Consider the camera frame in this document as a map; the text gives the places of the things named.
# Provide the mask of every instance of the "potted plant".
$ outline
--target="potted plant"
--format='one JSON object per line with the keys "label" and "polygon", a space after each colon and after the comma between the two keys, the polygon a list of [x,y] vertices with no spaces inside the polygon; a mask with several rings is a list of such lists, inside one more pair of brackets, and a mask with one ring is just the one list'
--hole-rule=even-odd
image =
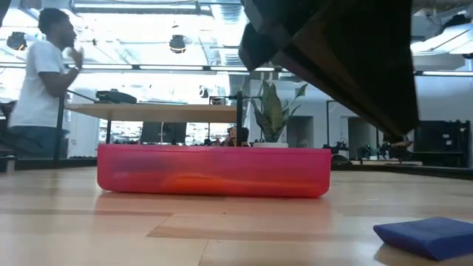
{"label": "potted plant", "polygon": [[289,119],[294,112],[301,106],[298,105],[291,109],[298,97],[305,95],[305,88],[307,84],[302,85],[296,90],[296,96],[293,100],[286,100],[281,102],[277,93],[276,85],[263,81],[258,96],[261,97],[261,108],[256,103],[255,99],[249,98],[254,108],[254,115],[256,123],[261,128],[265,136],[264,143],[254,143],[254,147],[268,147],[268,148],[287,148],[287,143],[279,143],[281,133],[289,123]]}

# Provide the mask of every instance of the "white pot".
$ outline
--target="white pot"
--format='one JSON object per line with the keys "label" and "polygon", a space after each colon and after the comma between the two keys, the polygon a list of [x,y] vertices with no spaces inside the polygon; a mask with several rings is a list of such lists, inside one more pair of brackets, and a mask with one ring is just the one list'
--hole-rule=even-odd
{"label": "white pot", "polygon": [[253,143],[254,148],[289,148],[287,143]]}

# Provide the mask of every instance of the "white t-shirt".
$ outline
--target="white t-shirt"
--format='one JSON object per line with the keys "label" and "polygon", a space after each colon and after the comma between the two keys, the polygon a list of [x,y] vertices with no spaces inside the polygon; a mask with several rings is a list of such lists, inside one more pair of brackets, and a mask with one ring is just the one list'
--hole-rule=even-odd
{"label": "white t-shirt", "polygon": [[[59,98],[47,91],[38,75],[40,72],[66,72],[62,52],[48,41],[39,41],[30,47],[23,87],[10,115],[9,127],[57,126]],[[63,129],[69,128],[68,122],[68,112],[65,112]]]}

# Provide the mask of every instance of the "pink plastic bin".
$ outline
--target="pink plastic bin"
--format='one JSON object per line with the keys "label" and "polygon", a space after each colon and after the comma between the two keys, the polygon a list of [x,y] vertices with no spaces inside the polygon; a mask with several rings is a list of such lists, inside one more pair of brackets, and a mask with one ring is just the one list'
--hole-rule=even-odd
{"label": "pink plastic bin", "polygon": [[99,145],[107,191],[317,198],[330,187],[329,149]]}

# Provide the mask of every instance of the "blue folded towel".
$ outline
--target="blue folded towel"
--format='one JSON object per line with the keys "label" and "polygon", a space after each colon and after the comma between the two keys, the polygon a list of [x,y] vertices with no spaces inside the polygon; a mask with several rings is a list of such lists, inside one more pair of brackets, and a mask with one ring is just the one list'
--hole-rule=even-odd
{"label": "blue folded towel", "polygon": [[435,217],[373,229],[388,245],[436,261],[473,253],[473,224],[468,222]]}

